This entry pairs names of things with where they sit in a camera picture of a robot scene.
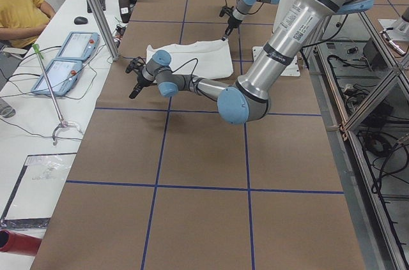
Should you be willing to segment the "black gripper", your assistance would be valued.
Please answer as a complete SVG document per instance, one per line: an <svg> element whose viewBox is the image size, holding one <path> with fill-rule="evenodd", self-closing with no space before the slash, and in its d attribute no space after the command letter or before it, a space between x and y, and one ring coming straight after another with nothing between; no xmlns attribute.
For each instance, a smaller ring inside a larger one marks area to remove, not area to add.
<svg viewBox="0 0 409 270"><path fill-rule="evenodd" d="M133 58L125 69L125 73L134 72L137 75L137 84L129 95L129 98L135 98L144 87L150 85L150 79L147 74L143 74L145 69L145 61L142 57Z"/></svg>
<svg viewBox="0 0 409 270"><path fill-rule="evenodd" d="M224 31L224 35L221 38L222 41L226 41L228 36L235 30L237 29L240 24L241 24L241 20L237 19L235 17L235 8L232 7L228 7L228 6L223 6L221 8L221 11L219 13L219 17L223 17L227 15L228 18L228 27L226 28L226 30Z"/></svg>

